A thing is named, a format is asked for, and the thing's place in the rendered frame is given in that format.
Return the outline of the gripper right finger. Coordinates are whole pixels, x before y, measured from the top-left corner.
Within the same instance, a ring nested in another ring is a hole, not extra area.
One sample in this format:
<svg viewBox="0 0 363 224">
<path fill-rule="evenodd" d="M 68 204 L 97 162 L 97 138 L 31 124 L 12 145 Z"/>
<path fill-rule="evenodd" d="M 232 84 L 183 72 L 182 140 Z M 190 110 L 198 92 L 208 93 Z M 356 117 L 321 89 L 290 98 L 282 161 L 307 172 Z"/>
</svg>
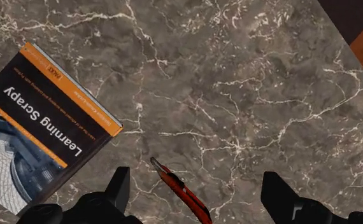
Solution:
<svg viewBox="0 0 363 224">
<path fill-rule="evenodd" d="M 274 171 L 263 174 L 260 201 L 275 224 L 363 224 L 362 211 L 342 218 L 321 202 L 300 197 Z"/>
</svg>

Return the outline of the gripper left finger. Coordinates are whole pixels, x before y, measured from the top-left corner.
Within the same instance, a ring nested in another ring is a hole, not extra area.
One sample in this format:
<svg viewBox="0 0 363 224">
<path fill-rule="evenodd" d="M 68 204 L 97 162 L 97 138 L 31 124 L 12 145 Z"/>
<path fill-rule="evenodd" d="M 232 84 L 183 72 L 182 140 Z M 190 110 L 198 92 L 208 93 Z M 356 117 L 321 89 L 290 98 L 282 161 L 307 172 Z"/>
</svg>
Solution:
<svg viewBox="0 0 363 224">
<path fill-rule="evenodd" d="M 130 194 L 130 168 L 118 167 L 103 192 L 82 195 L 67 211 L 58 204 L 30 207 L 16 224 L 143 224 L 125 209 Z"/>
</svg>

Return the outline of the red utility knife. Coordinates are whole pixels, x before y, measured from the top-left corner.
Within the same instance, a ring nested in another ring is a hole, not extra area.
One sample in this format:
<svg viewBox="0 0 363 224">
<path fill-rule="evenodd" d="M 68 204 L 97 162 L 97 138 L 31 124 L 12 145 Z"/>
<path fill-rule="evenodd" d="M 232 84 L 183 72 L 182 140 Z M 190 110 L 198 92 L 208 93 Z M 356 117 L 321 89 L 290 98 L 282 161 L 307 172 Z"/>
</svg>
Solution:
<svg viewBox="0 0 363 224">
<path fill-rule="evenodd" d="M 150 162 L 161 180 L 185 203 L 202 224 L 213 224 L 208 208 L 191 192 L 185 183 L 154 157 Z"/>
</svg>

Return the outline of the black and orange book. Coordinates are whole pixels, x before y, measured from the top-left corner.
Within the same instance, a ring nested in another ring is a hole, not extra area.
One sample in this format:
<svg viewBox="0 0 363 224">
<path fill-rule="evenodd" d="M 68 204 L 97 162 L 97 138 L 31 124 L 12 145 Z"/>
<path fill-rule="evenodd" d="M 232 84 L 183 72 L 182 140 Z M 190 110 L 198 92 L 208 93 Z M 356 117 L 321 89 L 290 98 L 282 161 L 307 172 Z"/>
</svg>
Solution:
<svg viewBox="0 0 363 224">
<path fill-rule="evenodd" d="M 122 123 L 38 45 L 0 72 L 0 205 L 21 215 L 46 201 Z"/>
</svg>

